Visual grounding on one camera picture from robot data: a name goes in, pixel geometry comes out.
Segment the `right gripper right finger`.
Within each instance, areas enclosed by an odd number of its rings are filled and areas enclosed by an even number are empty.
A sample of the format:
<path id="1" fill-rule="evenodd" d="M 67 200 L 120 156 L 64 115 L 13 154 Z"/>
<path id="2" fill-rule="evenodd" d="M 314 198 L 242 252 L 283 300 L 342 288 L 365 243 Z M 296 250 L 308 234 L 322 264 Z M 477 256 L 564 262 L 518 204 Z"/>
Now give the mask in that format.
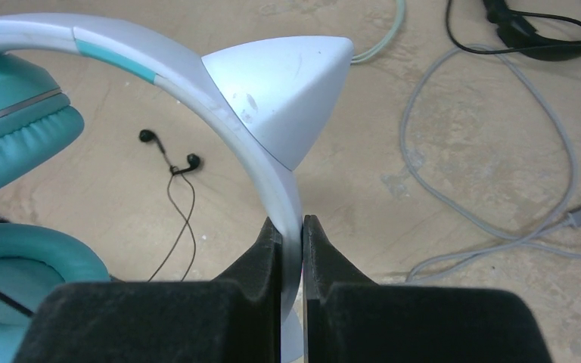
<path id="1" fill-rule="evenodd" d="M 526 303 L 504 290 L 373 282 L 303 222 L 307 362 L 549 362 Z"/>

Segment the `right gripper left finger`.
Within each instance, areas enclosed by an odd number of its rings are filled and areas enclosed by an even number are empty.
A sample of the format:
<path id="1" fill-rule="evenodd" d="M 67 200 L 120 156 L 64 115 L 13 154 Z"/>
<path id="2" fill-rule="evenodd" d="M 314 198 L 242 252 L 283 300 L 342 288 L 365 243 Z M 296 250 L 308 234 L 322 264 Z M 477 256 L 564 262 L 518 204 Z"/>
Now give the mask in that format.
<path id="1" fill-rule="evenodd" d="M 17 362 L 279 362 L 281 234 L 209 281 L 65 284 L 41 304 Z"/>

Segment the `black wired earbuds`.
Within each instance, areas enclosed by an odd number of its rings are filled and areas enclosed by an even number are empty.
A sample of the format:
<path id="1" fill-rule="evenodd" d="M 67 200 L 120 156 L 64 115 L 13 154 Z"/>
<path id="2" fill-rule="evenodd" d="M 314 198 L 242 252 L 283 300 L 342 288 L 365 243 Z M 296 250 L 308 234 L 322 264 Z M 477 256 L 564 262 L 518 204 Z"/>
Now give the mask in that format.
<path id="1" fill-rule="evenodd" d="M 194 208 L 195 208 L 196 200 L 197 200 L 197 193 L 196 193 L 196 190 L 195 190 L 193 184 L 186 178 L 186 174 L 189 172 L 197 171 L 201 167 L 202 159 L 197 154 L 194 154 L 194 153 L 188 154 L 186 156 L 186 161 L 188 163 L 188 166 L 182 169 L 182 168 L 179 168 L 178 166 L 176 166 L 170 160 L 170 158 L 166 152 L 166 148 L 164 147 L 163 143 L 161 142 L 161 140 L 159 139 L 159 137 L 157 136 L 157 134 L 154 131 L 152 131 L 150 129 L 142 129 L 138 134 L 138 139 L 142 143 L 145 143 L 145 144 L 154 143 L 158 147 L 165 163 L 168 166 L 168 170 L 169 170 L 169 174 L 170 174 L 169 181 L 168 181 L 167 186 L 166 186 L 166 196 L 167 196 L 169 202 L 175 208 L 176 212 L 179 214 L 179 216 L 184 221 L 184 225 L 180 229 L 177 237 L 175 238 L 174 243 L 170 247 L 169 252 L 163 258 L 163 261 L 159 264 L 159 266 L 156 268 L 156 270 L 153 272 L 153 274 L 148 278 L 148 281 L 152 281 L 153 279 L 155 279 L 157 274 L 161 271 L 161 269 L 164 267 L 164 265 L 168 262 L 170 256 L 174 252 L 175 248 L 179 245 L 179 242 L 182 239 L 184 232 L 188 231 L 190 234 L 191 242 L 192 242 L 192 254 L 191 254 L 191 259 L 188 263 L 188 267 L 185 269 L 183 276 L 179 280 L 180 282 L 183 282 L 187 278 L 188 274 L 190 273 L 191 268 L 194 264 L 194 261 L 197 257 L 197 238 L 194 234 L 194 229 L 191 226 L 191 217 L 193 216 L 193 213 L 194 213 Z M 177 178 L 181 178 L 188 185 L 188 187 L 191 189 L 191 205 L 190 205 L 190 209 L 189 209 L 187 214 L 183 213 L 182 209 L 179 207 L 177 202 L 175 202 L 175 200 L 172 196 L 172 191 L 171 191 L 172 183 Z"/>

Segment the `teal cat-ear headphones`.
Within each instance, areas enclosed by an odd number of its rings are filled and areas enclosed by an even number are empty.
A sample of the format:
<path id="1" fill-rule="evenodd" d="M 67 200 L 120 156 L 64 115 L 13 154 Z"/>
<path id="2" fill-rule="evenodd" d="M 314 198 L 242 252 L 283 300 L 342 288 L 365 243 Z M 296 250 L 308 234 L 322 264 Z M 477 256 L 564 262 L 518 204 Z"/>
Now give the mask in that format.
<path id="1" fill-rule="evenodd" d="M 80 113 L 23 49 L 90 57 L 161 88 L 196 113 L 250 176 L 281 234 L 281 359 L 302 349 L 293 313 L 303 268 L 303 212 L 294 170 L 345 83 L 344 37 L 264 39 L 200 56 L 148 28 L 84 14 L 0 16 L 0 189 L 77 139 Z M 114 282 L 83 242 L 36 225 L 0 223 L 0 362 L 14 357 L 42 302 L 75 283 Z"/>

